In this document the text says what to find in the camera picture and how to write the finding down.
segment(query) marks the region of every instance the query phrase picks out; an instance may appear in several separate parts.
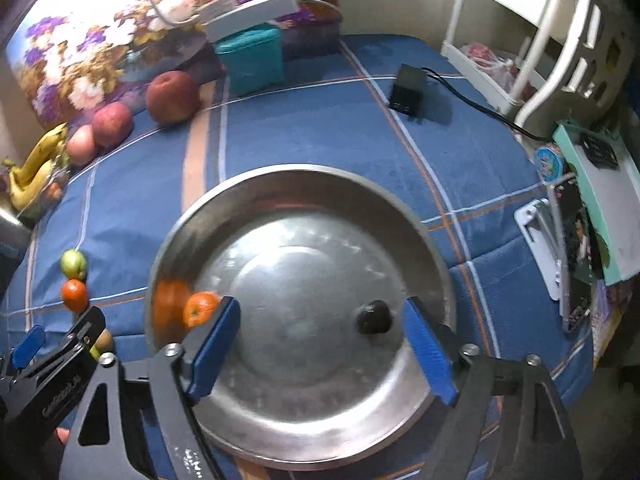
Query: black cable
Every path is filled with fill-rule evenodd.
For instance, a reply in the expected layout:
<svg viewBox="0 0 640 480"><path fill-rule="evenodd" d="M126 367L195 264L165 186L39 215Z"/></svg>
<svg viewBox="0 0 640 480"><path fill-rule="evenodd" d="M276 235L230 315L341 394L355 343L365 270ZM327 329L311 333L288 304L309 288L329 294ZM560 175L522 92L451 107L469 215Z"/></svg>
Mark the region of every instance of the black cable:
<svg viewBox="0 0 640 480"><path fill-rule="evenodd" d="M450 85L449 82L446 79L444 79L440 74L438 74L435 70L432 70L431 68L427 68L425 66L423 66L421 70L426 72L427 77L430 77L431 79L435 79L437 82L442 83L444 87L447 90L449 90L453 95L455 95L458 99L463 100L466 104L475 108L479 112L482 112L483 114L486 114L489 117L492 117L497 121L500 121L502 124L505 124L506 126L512 128L513 130L516 130L519 134L522 134L525 137L529 137L529 139L537 140L539 142L548 142L548 139L545 139L544 137L536 136L534 134L530 134L527 130L525 130L524 128L521 128L513 121L508 120L506 117L504 117L503 115L500 115L498 112L491 110L489 108L486 108L482 105L479 105L478 103L476 103L475 101L472 101L468 97L463 96L460 92L458 92L455 88L453 88L453 86Z"/></svg>

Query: silver bolt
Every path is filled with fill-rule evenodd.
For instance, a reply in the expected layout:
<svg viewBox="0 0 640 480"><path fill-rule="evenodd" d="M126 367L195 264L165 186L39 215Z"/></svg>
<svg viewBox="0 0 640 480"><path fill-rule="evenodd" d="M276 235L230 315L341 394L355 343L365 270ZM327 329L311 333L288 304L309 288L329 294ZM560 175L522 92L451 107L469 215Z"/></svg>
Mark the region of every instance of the silver bolt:
<svg viewBox="0 0 640 480"><path fill-rule="evenodd" d="M164 347L164 355L166 355L167 357L173 357L175 355L178 355L180 353L180 350L180 344L171 343Z"/></svg>
<svg viewBox="0 0 640 480"><path fill-rule="evenodd" d="M462 355L466 355L467 357L473 357L480 353L480 349L478 348L478 345L474 345L473 343L467 343L465 345L462 345L462 348L460 349L460 351L462 352Z"/></svg>
<svg viewBox="0 0 640 480"><path fill-rule="evenodd" d="M526 359L527 359L527 364L531 366L540 366L542 364L542 359L540 359L540 356L535 354L527 355Z"/></svg>
<svg viewBox="0 0 640 480"><path fill-rule="evenodd" d="M98 362L105 368L108 368L116 362L116 356L111 352L105 352L100 356Z"/></svg>

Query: black power adapter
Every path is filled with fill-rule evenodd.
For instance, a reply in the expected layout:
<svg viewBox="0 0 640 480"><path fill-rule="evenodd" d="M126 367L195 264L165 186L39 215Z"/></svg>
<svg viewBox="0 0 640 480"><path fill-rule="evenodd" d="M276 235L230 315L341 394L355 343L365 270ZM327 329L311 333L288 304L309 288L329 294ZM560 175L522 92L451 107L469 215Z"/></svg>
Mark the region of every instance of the black power adapter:
<svg viewBox="0 0 640 480"><path fill-rule="evenodd" d="M426 79L424 70L403 63L389 97L389 108L409 117L417 117L424 100Z"/></svg>

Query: white rack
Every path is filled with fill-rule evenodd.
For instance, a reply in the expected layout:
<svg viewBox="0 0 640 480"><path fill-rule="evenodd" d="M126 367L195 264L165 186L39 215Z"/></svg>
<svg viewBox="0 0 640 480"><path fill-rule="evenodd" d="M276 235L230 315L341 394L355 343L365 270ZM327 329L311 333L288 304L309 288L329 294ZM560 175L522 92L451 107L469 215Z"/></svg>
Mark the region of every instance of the white rack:
<svg viewBox="0 0 640 480"><path fill-rule="evenodd" d="M511 91L505 92L454 45L464 0L455 0L442 55L491 106L539 136L551 138L559 120L571 117L589 126L601 117L620 92L635 53L620 19L595 0L495 1L538 28L526 56L522 53ZM536 67L549 38L561 43L562 51L545 80ZM522 91L527 82L537 93L525 104Z"/></svg>

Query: floor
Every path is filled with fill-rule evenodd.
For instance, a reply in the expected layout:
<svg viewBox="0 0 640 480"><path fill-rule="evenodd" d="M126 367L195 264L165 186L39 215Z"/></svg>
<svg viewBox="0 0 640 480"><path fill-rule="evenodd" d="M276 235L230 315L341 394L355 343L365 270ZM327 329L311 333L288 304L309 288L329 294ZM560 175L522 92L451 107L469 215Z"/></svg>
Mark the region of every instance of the floor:
<svg viewBox="0 0 640 480"><path fill-rule="evenodd" d="M584 480L640 479L640 389L618 384L620 368L632 364L640 364L640 294L570 410Z"/></svg>

